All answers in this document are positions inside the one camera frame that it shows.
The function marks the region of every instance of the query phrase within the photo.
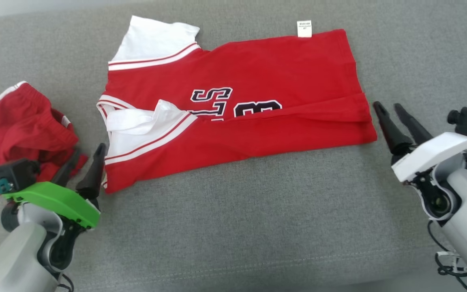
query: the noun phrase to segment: black cable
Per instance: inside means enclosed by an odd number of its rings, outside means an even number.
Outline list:
[[[449,251],[446,247],[444,247],[438,240],[435,239],[435,236],[432,234],[432,229],[430,229],[430,225],[432,225],[433,220],[428,221],[428,226],[426,227],[428,229],[428,234],[430,237],[432,237],[432,240],[440,247],[443,249],[443,251]]]
[[[464,289],[466,289],[466,291],[467,291],[467,285],[464,283],[464,281],[462,281],[462,279],[460,279],[459,277],[455,277],[455,279],[457,279],[457,281],[459,281],[459,283],[461,283],[462,287]]]
[[[446,247],[444,247],[438,240],[435,239],[435,236],[433,236],[432,234],[432,229],[430,229],[430,226],[432,225],[433,221],[430,220],[428,222],[428,225],[427,225],[427,229],[428,229],[428,234],[430,235],[430,237],[432,237],[432,240],[440,247],[442,248],[444,251],[449,251]],[[439,273],[439,275],[441,276],[446,276],[446,275],[450,275],[450,276],[454,276],[455,279],[457,281],[459,281],[459,283],[462,285],[462,287],[467,291],[467,285],[464,283],[464,281],[462,281],[461,278],[464,278],[464,277],[467,277],[467,273],[454,273],[452,270],[453,270],[453,267],[452,266],[445,266],[443,264],[441,264],[441,261],[439,261],[439,254],[435,254],[435,263],[439,266],[439,268],[437,268],[437,273]],[[464,269],[463,268],[457,268],[458,271],[463,271]]]
[[[57,286],[67,289],[68,292],[75,292],[75,285],[73,285],[73,281],[71,281],[71,279],[68,276],[66,276],[65,274],[62,274],[62,276],[63,276],[63,278],[66,279],[66,281],[68,281],[68,283],[70,283],[70,287],[67,286],[67,285],[64,285],[64,284],[59,284]]]
[[[66,285],[64,285],[64,284],[59,284],[59,285],[57,285],[57,287],[64,288],[64,289],[68,290],[68,292],[73,292],[73,290],[71,290],[70,287],[68,287],[68,286],[66,286]]]
[[[464,277],[467,277],[467,273],[454,273],[453,271],[449,270],[449,268],[452,268],[451,266],[444,266],[443,264],[441,264],[441,261],[439,261],[439,255],[436,253],[435,254],[435,263],[439,266],[439,268],[445,272],[447,275],[450,275],[450,276],[453,276],[453,277],[457,277],[457,278],[464,278]]]

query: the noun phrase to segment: white side stripe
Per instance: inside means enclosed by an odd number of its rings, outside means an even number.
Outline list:
[[[129,103],[121,99],[118,99],[118,98],[115,98],[109,95],[105,95],[105,94],[100,96],[99,101],[96,103],[96,105],[100,105],[100,104],[111,105],[113,107],[120,107],[121,105],[123,109],[136,109],[135,107],[133,107],[132,105],[130,105]]]
[[[130,159],[139,157],[140,155],[143,155],[143,154],[145,154],[145,153],[147,153],[147,152],[149,152],[151,150],[154,150],[154,149],[156,149],[158,147],[161,147],[161,146],[167,144],[168,142],[172,141],[174,138],[176,138],[181,133],[183,133],[183,131],[185,131],[185,129],[187,129],[192,124],[192,122],[194,122],[196,119],[197,119],[197,117],[195,115],[191,114],[178,127],[176,127],[171,133],[169,133],[167,136],[163,137],[162,139],[160,139],[160,140],[158,140],[158,141],[156,141],[156,142],[154,142],[154,143],[152,143],[152,144],[150,144],[148,146],[144,146],[142,148],[139,148],[135,152],[132,152],[132,153],[130,153],[128,155],[124,155],[122,157],[107,159],[105,161],[105,164],[109,165],[109,164],[112,164],[112,163],[127,161],[127,160],[130,160]]]
[[[175,61],[178,61],[194,50],[199,49],[200,46],[198,44],[193,44],[192,46],[186,48],[179,54],[165,58],[165,59],[159,59],[159,60],[152,60],[152,61],[144,61],[144,62],[135,62],[135,63],[125,63],[125,64],[110,64],[109,65],[109,71],[115,71],[115,70],[125,70],[125,69],[135,69],[135,68],[143,68],[143,67],[150,67],[150,66],[156,66],[156,65],[163,65],[163,64],[168,64],[172,63]]]

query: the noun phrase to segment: gray sofa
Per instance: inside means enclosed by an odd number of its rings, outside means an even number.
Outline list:
[[[400,102],[433,134],[452,131],[447,113],[467,106],[467,2],[444,0],[165,0],[4,17],[0,93],[28,81],[91,153],[107,141],[95,104],[131,15],[200,26],[205,49],[295,35],[296,21],[311,19],[313,32],[347,31],[369,102]],[[87,292],[287,291],[435,268],[427,218],[389,164],[378,131],[372,144],[137,183],[101,196],[100,226],[78,239],[67,274]],[[0,242],[6,235],[0,226]]]

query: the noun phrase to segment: clothing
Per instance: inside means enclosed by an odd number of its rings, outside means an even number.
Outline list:
[[[50,181],[77,142],[66,116],[25,81],[0,94],[0,165],[22,158],[39,161],[37,181]],[[81,155],[75,171],[86,161]]]
[[[343,30],[228,43],[132,17],[97,103],[106,192],[248,157],[376,140]]]

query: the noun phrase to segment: white stripe trim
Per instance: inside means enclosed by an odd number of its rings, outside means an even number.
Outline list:
[[[135,63],[125,63],[125,64],[109,63],[109,71],[136,69],[136,68],[143,68],[143,67],[150,67],[150,66],[172,63],[180,59],[183,59],[185,56],[187,56],[188,54],[190,54],[191,52],[199,48],[201,47],[198,44],[193,44],[192,46],[186,48],[185,50],[183,50],[182,52],[180,52],[179,54],[175,56],[172,56],[166,59],[160,59],[160,60],[145,60],[145,61],[139,61]]]
[[[161,137],[165,137],[165,135],[167,135],[168,133],[170,133],[171,131],[175,131],[176,129],[176,125],[179,125],[181,126],[181,124],[183,124],[183,120],[185,120],[187,117],[188,117],[189,113],[186,113],[186,112],[183,112],[182,115],[176,120],[174,121],[174,123],[172,123],[170,125],[170,127],[168,127],[165,131],[163,131],[163,133],[161,133],[160,135],[158,135],[157,137],[154,137],[154,138],[148,138],[147,135],[146,135],[146,140],[140,144],[139,146],[138,145],[135,145],[134,147],[130,148],[129,150],[127,151],[123,151],[122,153],[112,153],[111,152],[111,133],[113,133],[112,131],[107,131],[109,133],[109,150],[107,151],[107,155],[106,155],[106,158],[109,158],[109,157],[118,157],[120,155],[124,155],[126,153],[129,153],[129,152],[132,152],[132,151],[135,151],[135,149],[138,149],[140,148],[141,146],[144,146],[146,144],[149,144],[153,141],[156,141],[158,139],[160,139]]]
[[[154,150],[156,148],[159,148],[165,144],[167,144],[168,142],[172,141],[174,138],[176,138],[178,135],[180,135],[181,133],[183,133],[183,131],[185,131],[185,129],[187,129],[195,120],[197,119],[197,117],[195,115],[192,115],[190,114],[189,116],[187,116],[187,118],[176,128],[174,128],[174,130],[169,133],[167,136],[165,136],[163,139],[161,140],[158,140],[148,146],[145,146],[143,148],[140,148],[138,149],[137,151],[133,152],[133,153],[130,153],[129,155],[124,155],[122,157],[116,157],[116,158],[113,158],[113,159],[107,159],[105,161],[105,164],[106,165],[109,165],[109,164],[113,164],[113,163],[117,163],[117,162],[121,162],[121,161],[127,161],[127,160],[130,160],[130,159],[133,159],[133,158],[136,158],[136,157],[139,157],[140,155],[143,155],[151,150]]]
[[[178,49],[173,54],[170,54],[170,55],[167,55],[167,56],[164,56],[164,57],[143,58],[143,59],[127,59],[127,60],[116,60],[116,61],[111,60],[111,61],[107,62],[107,64],[108,65],[117,65],[117,64],[123,64],[123,63],[140,63],[140,62],[158,61],[158,60],[161,60],[161,59],[167,59],[167,58],[170,58],[170,57],[175,57],[176,55],[181,54],[184,50],[190,48],[193,45],[197,45],[197,44],[198,44],[197,41],[193,41],[192,43],[188,43],[185,46],[183,46],[182,48]]]
[[[109,103],[109,102],[105,102],[105,101],[102,101],[102,100],[109,100],[109,101],[118,103],[124,109],[136,109],[131,104],[129,104],[129,103],[127,103],[127,102],[125,102],[125,101],[123,101],[121,99],[118,99],[118,98],[112,97],[110,95],[107,95],[107,94],[102,94],[102,96],[100,96],[99,101],[96,103],[96,105],[104,104],[104,105],[111,105],[113,107],[119,107],[118,105],[115,105],[114,103]]]

